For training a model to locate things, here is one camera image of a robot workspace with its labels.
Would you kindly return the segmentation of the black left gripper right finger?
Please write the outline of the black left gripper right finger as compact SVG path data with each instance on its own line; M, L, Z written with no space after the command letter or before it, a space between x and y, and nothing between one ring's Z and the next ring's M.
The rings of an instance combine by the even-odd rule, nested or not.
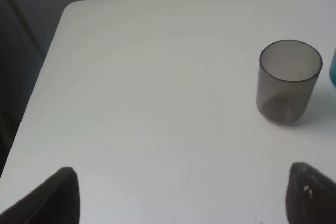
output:
M285 207L289 223L335 223L335 181L305 162L293 163Z

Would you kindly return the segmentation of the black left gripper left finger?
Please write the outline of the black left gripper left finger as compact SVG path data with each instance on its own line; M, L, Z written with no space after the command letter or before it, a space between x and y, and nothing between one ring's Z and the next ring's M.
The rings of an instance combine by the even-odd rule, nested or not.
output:
M63 167L1 213L1 223L79 223L77 173Z

